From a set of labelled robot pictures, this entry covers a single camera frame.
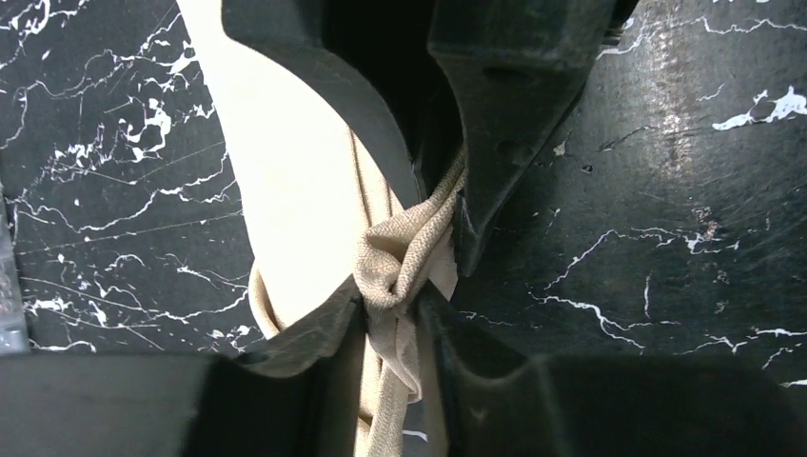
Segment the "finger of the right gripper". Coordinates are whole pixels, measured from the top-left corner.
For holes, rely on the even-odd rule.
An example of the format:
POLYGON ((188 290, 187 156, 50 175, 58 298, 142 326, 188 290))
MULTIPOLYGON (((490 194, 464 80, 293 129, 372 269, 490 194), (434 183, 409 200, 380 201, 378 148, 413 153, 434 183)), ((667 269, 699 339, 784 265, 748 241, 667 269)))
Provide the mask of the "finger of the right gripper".
POLYGON ((226 36, 305 82, 358 136, 404 207, 424 198, 412 153, 428 92, 429 1, 225 1, 226 36))
POLYGON ((617 0, 440 1, 427 45, 463 127, 455 260, 468 277, 503 205, 570 113, 602 47, 637 4, 617 0))

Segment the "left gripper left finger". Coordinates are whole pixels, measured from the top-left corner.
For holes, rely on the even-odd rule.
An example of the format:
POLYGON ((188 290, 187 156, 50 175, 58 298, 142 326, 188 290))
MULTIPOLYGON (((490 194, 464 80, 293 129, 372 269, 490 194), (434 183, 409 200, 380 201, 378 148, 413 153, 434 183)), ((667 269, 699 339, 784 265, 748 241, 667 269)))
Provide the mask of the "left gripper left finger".
POLYGON ((5 456, 350 456, 365 342, 347 278, 259 349, 8 355, 5 456))

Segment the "beige cloth napkin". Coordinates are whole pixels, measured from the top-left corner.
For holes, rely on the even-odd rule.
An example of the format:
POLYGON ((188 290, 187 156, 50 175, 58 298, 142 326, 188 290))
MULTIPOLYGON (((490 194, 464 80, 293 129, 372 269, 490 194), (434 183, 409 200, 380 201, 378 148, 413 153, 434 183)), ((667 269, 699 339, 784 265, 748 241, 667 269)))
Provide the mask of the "beige cloth napkin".
POLYGON ((451 218, 455 160, 423 203, 404 209, 353 129, 301 79, 224 32, 221 3, 179 5, 240 188, 254 263, 252 315, 265 337, 321 305, 349 274, 370 317, 355 454, 399 456, 422 397, 407 306, 424 285, 458 282, 451 218))

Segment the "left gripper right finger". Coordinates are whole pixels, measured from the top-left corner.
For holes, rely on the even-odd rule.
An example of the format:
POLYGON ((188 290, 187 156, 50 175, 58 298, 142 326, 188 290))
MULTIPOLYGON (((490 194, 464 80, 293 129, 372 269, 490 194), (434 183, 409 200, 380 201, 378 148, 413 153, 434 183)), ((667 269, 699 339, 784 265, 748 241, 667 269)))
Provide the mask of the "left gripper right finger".
POLYGON ((806 424, 733 357, 527 356, 433 286, 413 302, 434 456, 802 456, 806 424))

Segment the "clear plastic screw box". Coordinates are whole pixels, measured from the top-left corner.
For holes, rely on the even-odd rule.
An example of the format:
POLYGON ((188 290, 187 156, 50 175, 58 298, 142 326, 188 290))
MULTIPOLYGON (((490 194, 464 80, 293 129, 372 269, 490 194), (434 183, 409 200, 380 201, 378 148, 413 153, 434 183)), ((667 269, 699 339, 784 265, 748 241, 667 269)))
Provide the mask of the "clear plastic screw box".
POLYGON ((28 323, 13 254, 7 211, 1 198, 1 354, 30 351, 28 323))

